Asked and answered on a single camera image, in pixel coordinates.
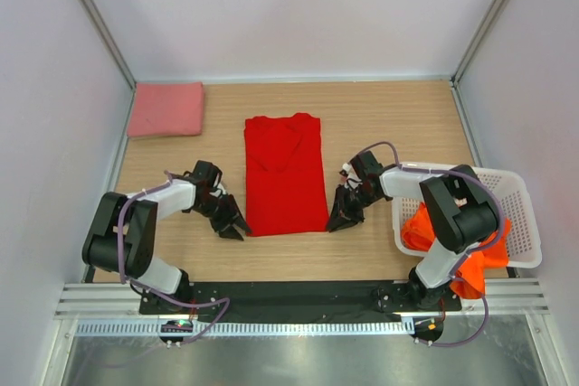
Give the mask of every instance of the white panel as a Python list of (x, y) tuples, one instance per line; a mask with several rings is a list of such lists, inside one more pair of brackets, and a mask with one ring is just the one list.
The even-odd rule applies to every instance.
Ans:
[(490, 0), (95, 0), (138, 80), (450, 75)]
[(0, 372), (38, 384), (130, 93), (77, 0), (0, 0)]
[(578, 53), (577, 0), (510, 0), (460, 85), (485, 165), (527, 182), (543, 250), (535, 273), (575, 369)]

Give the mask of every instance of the laundry basket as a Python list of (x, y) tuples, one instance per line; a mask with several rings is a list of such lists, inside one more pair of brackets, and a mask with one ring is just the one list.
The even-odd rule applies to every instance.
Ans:
[[(436, 165), (414, 163), (412, 165), (450, 170), (453, 165)], [(541, 240), (536, 227), (535, 214), (531, 197), (523, 179), (509, 171), (499, 171), (484, 167), (473, 167), (474, 172), (500, 201), (503, 212), (511, 221), (511, 230), (507, 236), (508, 266), (534, 268), (541, 263)], [(392, 222), (396, 246), (408, 255), (424, 257), (426, 252), (409, 249), (404, 246), (401, 230), (404, 223), (412, 218), (420, 202), (408, 198), (394, 198), (392, 203)]]

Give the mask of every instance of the gray floor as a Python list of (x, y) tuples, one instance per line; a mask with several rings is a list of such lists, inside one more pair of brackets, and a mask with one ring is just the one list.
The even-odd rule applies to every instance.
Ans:
[[(448, 318), (441, 341), (464, 338), (480, 317)], [(547, 385), (523, 316), (493, 316), (476, 341), (455, 349), (426, 348), (408, 336), (209, 339), (159, 349), (155, 338), (77, 338), (67, 386), (365, 386)]]

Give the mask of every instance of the plastic basket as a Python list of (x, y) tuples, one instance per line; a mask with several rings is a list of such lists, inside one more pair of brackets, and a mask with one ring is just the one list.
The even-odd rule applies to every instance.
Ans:
[[(431, 169), (452, 169), (453, 165), (414, 163), (418, 167)], [(508, 266), (534, 268), (541, 263), (541, 240), (536, 227), (531, 197), (523, 179), (509, 171), (499, 171), (484, 167), (473, 167), (474, 172), (500, 201), (503, 212), (511, 221), (507, 236)], [(408, 249), (403, 244), (401, 229), (412, 218), (420, 202), (408, 198), (394, 198), (392, 203), (392, 222), (396, 246), (408, 255), (424, 257), (426, 252)]]

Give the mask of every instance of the pink folded cloth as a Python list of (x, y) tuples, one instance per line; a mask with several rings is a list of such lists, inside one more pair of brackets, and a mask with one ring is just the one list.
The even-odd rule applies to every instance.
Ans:
[(203, 126), (201, 82), (138, 83), (127, 136), (196, 136)]

